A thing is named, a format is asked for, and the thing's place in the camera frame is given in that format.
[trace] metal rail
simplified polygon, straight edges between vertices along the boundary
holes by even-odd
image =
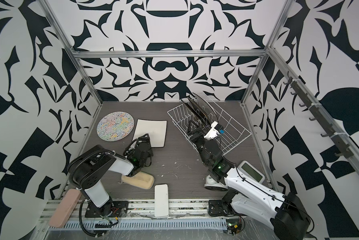
[[[50,7],[47,0],[37,0],[39,6],[41,7],[42,11],[45,14],[46,19],[50,23],[50,26],[54,29],[56,32],[56,35],[58,39],[61,41],[67,55],[69,56],[70,60],[72,61],[74,67],[77,69],[77,71],[81,74],[82,79],[84,80],[86,86],[88,87],[90,93],[92,96],[96,99],[98,104],[102,103],[102,100],[100,98],[100,95],[98,94],[96,88],[94,87],[92,80],[89,78],[89,76],[86,74],[86,71],[84,70],[84,67],[79,63],[79,61],[74,57],[72,52],[72,47],[70,45],[69,40],[67,39],[67,35],[64,33],[61,24],[58,22],[56,15],[54,14],[52,8]]]
[[[73,51],[75,58],[155,58],[264,56],[263,49],[248,50],[161,50],[161,51]]]

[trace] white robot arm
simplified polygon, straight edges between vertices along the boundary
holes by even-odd
[[[211,208],[209,202],[209,214],[244,214],[269,226],[280,240],[303,239],[312,219],[300,199],[294,194],[285,196],[262,185],[264,177],[259,172],[253,172],[255,168],[243,165],[237,167],[228,161],[215,139],[218,134],[215,126],[217,124],[214,122],[207,134],[200,131],[190,136],[203,164],[209,169],[205,187],[211,190],[213,187],[218,190],[228,189],[222,201],[214,208]]]

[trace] beige sponge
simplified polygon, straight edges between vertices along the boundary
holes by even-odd
[[[122,175],[121,181],[142,189],[150,189],[154,183],[154,177],[150,174],[139,172],[132,177]]]

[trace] white wire dish rack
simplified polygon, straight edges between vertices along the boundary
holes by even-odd
[[[251,135],[251,132],[249,132],[249,130],[247,130],[244,126],[237,122],[232,116],[230,116],[229,113],[227,113],[223,108],[221,108],[209,96],[204,93],[199,95],[207,103],[209,103],[209,105],[216,113],[216,116],[213,116],[213,114],[209,114],[209,118],[212,120],[212,122],[217,121],[224,127],[225,133],[218,135],[220,139],[220,148],[224,155],[230,152],[233,148],[238,146]],[[174,125],[177,126],[177,128],[186,138],[186,140],[190,142],[190,144],[196,150],[196,145],[190,141],[190,136],[188,136],[187,132],[196,129],[196,126],[194,124],[190,124],[189,126],[189,123],[194,121],[200,126],[201,121],[198,120],[198,118],[196,118],[194,114],[183,103],[169,110],[168,114],[172,118]],[[205,133],[207,133],[210,128],[210,126],[206,126],[203,128],[203,130]]]

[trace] black and white patterned wall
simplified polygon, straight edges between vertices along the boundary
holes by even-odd
[[[0,0],[0,239],[34,228],[97,106],[38,3]]]
[[[79,51],[263,49],[285,0],[53,0]],[[240,100],[258,57],[83,62],[104,101]]]
[[[263,49],[285,0],[49,2],[76,50],[124,51]]]
[[[359,1],[297,0],[275,48],[359,146]],[[269,59],[246,103],[267,164],[314,219],[310,238],[359,239],[359,175],[285,81]]]
[[[359,1],[297,0],[275,49],[359,146]]]
[[[258,61],[259,57],[81,60],[104,101],[178,101],[200,92],[217,100],[241,100]]]

